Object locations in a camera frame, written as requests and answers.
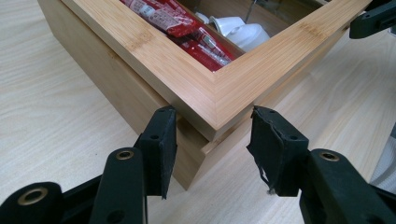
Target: wooden table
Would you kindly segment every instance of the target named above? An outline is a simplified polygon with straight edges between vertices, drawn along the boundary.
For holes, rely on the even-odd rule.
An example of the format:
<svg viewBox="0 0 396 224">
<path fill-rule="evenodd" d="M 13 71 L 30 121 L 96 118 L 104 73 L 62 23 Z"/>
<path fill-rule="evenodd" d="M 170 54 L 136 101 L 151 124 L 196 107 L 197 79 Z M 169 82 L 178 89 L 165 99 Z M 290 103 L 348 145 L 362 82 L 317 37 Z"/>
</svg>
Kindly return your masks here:
<svg viewBox="0 0 396 224">
<path fill-rule="evenodd" d="M 36 1 L 0 8 L 0 202 L 34 182 L 71 189 L 101 174 L 106 156 L 137 135 L 55 39 Z M 396 121 L 395 62 L 396 38 L 387 32 L 344 36 L 264 104 L 299 128 L 310 148 L 343 153 L 368 180 Z M 229 151 L 188 191 L 172 179 L 167 201 L 148 199 L 149 222 L 302 223 L 298 199 L 266 194 L 248 142 L 249 121 L 219 145 Z"/>
</svg>

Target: white object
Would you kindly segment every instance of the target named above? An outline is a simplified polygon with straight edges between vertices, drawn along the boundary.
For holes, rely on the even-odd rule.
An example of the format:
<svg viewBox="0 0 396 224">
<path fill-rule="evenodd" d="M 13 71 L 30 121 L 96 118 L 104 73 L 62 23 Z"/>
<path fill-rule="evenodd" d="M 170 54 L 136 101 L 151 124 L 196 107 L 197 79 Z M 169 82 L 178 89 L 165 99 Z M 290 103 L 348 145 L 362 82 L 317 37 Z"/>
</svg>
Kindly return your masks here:
<svg viewBox="0 0 396 224">
<path fill-rule="evenodd" d="M 209 19 L 214 22 L 219 33 L 226 36 L 231 32 L 232 29 L 245 25 L 244 21 L 240 17 L 225 17 L 225 18 L 214 18 L 213 16 Z"/>
<path fill-rule="evenodd" d="M 208 23 L 209 23 L 209 18 L 208 18 L 206 15 L 204 15 L 204 14 L 202 14 L 202 13 L 199 13 L 199 12 L 195 12 L 195 15 L 196 15 L 199 19 L 201 19 L 201 20 L 204 22 L 204 24 L 208 24 Z"/>
<path fill-rule="evenodd" d="M 233 28 L 226 37 L 245 52 L 251 51 L 270 38 L 264 29 L 256 23 Z"/>
</svg>

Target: wood grain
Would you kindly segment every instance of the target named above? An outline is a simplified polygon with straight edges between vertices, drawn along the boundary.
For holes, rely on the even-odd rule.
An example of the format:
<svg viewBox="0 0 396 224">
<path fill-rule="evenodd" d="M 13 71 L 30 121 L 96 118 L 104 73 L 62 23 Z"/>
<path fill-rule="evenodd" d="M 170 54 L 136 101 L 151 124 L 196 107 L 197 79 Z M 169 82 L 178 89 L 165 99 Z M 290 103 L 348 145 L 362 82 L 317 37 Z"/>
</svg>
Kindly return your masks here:
<svg viewBox="0 0 396 224">
<path fill-rule="evenodd" d="M 214 140 L 238 122 L 256 98 L 280 85 L 344 30 L 370 0 L 331 1 L 216 73 L 117 0 L 64 2 L 203 136 Z"/>
<path fill-rule="evenodd" d="M 51 34 L 36 1 L 2 2 L 0 21 L 0 202 L 31 183 L 67 190 L 101 174 L 108 153 L 135 133 Z M 396 38 L 387 32 L 343 36 L 261 104 L 298 127 L 310 148 L 342 152 L 368 180 L 396 121 L 393 62 Z M 148 198 L 150 223 L 303 223 L 297 198 L 266 194 L 245 149 L 249 120 L 239 127 L 191 189 L 172 178 L 168 200 Z"/>
</svg>

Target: metal ring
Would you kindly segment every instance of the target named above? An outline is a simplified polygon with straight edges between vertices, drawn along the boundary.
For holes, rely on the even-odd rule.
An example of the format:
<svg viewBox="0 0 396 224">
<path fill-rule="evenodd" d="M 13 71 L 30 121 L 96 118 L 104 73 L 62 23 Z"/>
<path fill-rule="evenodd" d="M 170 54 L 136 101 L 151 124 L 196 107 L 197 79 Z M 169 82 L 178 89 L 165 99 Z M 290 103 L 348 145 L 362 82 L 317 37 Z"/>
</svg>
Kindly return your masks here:
<svg viewBox="0 0 396 224">
<path fill-rule="evenodd" d="M 119 153 L 117 153 L 117 160 L 120 161 L 125 161 L 125 160 L 129 160 L 134 156 L 134 153 L 132 152 L 132 150 L 123 150 Z"/>
<path fill-rule="evenodd" d="M 340 161 L 340 158 L 331 152 L 320 152 L 319 156 L 326 161 Z"/>
<path fill-rule="evenodd" d="M 34 198 L 29 198 L 29 196 L 32 196 L 33 193 L 40 193 L 38 196 Z M 18 199 L 18 204 L 22 206 L 34 204 L 40 202 L 43 198 L 47 196 L 49 191 L 46 188 L 39 187 L 36 189 L 30 189 L 26 191 L 22 196 Z"/>
</svg>

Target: wooden box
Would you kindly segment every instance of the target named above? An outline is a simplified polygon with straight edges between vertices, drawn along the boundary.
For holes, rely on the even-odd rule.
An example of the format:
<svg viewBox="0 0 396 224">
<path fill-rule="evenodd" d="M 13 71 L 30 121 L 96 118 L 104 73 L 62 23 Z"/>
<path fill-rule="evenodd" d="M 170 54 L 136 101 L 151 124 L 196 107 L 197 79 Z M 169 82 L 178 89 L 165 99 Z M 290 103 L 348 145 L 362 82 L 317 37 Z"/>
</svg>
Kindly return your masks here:
<svg viewBox="0 0 396 224">
<path fill-rule="evenodd" d="M 119 0 L 38 2 L 54 35 L 137 133 L 155 109 L 177 109 L 174 177 L 188 188 L 246 135 L 252 106 L 286 91 L 370 0 L 332 0 L 215 73 Z"/>
</svg>

